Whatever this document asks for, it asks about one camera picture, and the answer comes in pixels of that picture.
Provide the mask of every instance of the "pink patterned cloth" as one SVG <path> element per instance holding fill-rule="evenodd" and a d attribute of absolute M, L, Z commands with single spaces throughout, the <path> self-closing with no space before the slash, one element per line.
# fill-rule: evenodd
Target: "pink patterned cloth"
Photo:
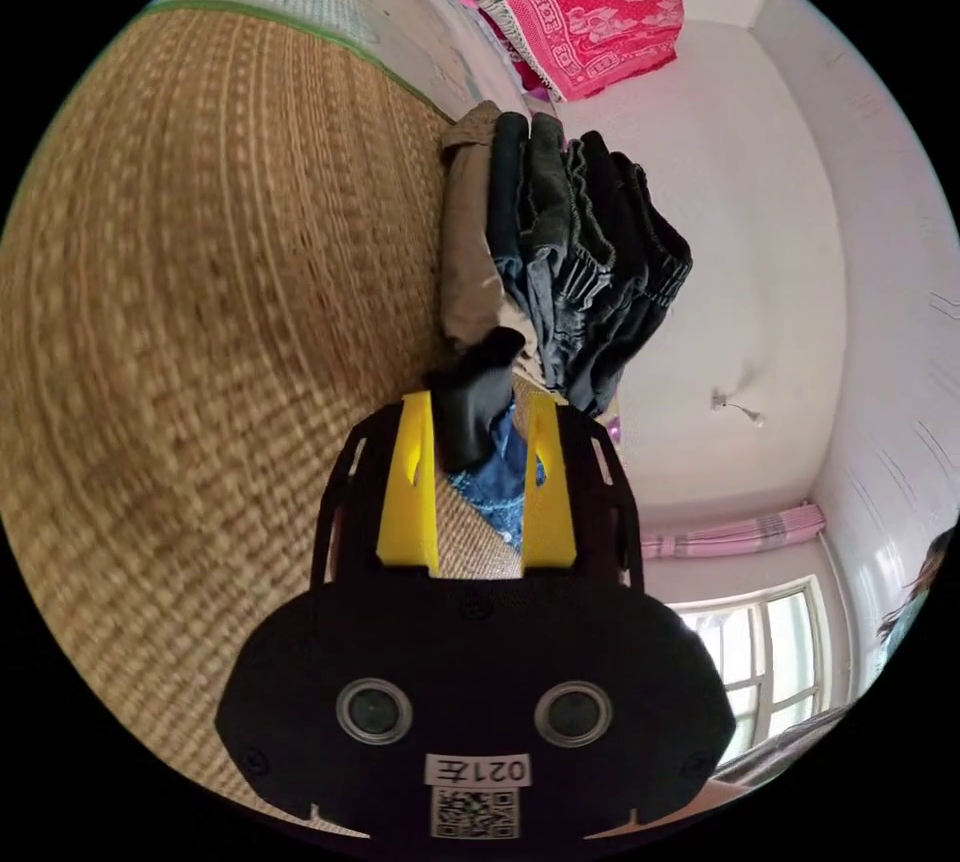
<path fill-rule="evenodd" d="M 826 524 L 820 506 L 806 503 L 786 512 L 682 535 L 641 532 L 640 551 L 645 559 L 748 555 L 809 542 L 817 537 Z"/>
<path fill-rule="evenodd" d="M 558 101 L 676 58 L 683 0 L 505 0 L 486 8 Z"/>

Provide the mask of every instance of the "black cloth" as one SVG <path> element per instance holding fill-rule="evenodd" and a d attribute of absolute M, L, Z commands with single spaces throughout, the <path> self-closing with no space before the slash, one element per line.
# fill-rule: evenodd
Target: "black cloth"
<path fill-rule="evenodd" d="M 507 295 L 533 321 L 520 254 L 519 208 L 524 153 L 530 135 L 526 116 L 503 112 L 493 131 L 487 198 L 487 245 Z"/>
<path fill-rule="evenodd" d="M 564 153 L 570 190 L 570 247 L 553 283 L 553 339 L 541 349 L 544 376 L 566 393 L 581 353 L 587 349 L 590 313 L 613 278 L 616 252 L 604 235 L 588 195 L 583 144 L 573 139 Z"/>
<path fill-rule="evenodd" d="M 627 363 L 662 325 L 693 260 L 686 240 L 654 208 L 643 169 L 620 152 L 609 155 L 597 133 L 588 132 L 583 143 L 594 211 L 617 258 L 613 282 L 591 309 L 587 347 L 567 398 L 597 416 L 609 407 Z"/>
<path fill-rule="evenodd" d="M 449 369 L 426 375 L 434 441 L 449 473 L 482 465 L 496 451 L 491 427 L 513 401 L 513 363 L 525 339 L 497 326 Z"/>
<path fill-rule="evenodd" d="M 537 333 L 547 388 L 555 388 L 554 285 L 570 248 L 570 186 L 563 164 L 563 126 L 542 112 L 533 117 L 523 160 L 520 254 L 526 269 L 530 319 Z"/>

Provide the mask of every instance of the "screw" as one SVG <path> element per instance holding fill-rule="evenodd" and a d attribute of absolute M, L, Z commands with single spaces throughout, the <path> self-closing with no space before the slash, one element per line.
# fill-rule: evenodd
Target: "screw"
<path fill-rule="evenodd" d="M 475 589 L 469 589 L 460 602 L 460 614 L 470 622 L 481 622 L 493 614 L 493 603 Z"/>
<path fill-rule="evenodd" d="M 270 762 L 259 749 L 244 749 L 240 764 L 250 775 L 266 775 L 270 771 Z"/>
<path fill-rule="evenodd" d="M 699 779 L 710 771 L 711 759 L 704 752 L 694 752 L 680 768 L 680 774 L 687 779 Z"/>

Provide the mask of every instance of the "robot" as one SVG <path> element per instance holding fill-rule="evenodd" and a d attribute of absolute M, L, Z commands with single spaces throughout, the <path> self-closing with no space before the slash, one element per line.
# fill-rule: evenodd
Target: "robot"
<path fill-rule="evenodd" d="M 353 429 L 309 589 L 250 635 L 216 713 L 266 802 L 396 857 L 555 856 L 713 773 L 734 718 L 700 639 L 643 590 L 606 429 L 537 396 L 528 444 L 522 577 L 446 579 L 429 393 Z"/>

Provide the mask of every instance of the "pink blanket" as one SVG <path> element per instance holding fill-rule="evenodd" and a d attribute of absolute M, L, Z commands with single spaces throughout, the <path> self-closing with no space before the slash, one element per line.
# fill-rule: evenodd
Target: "pink blanket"
<path fill-rule="evenodd" d="M 505 0 L 487 10 L 560 101 L 676 58 L 683 0 Z"/>

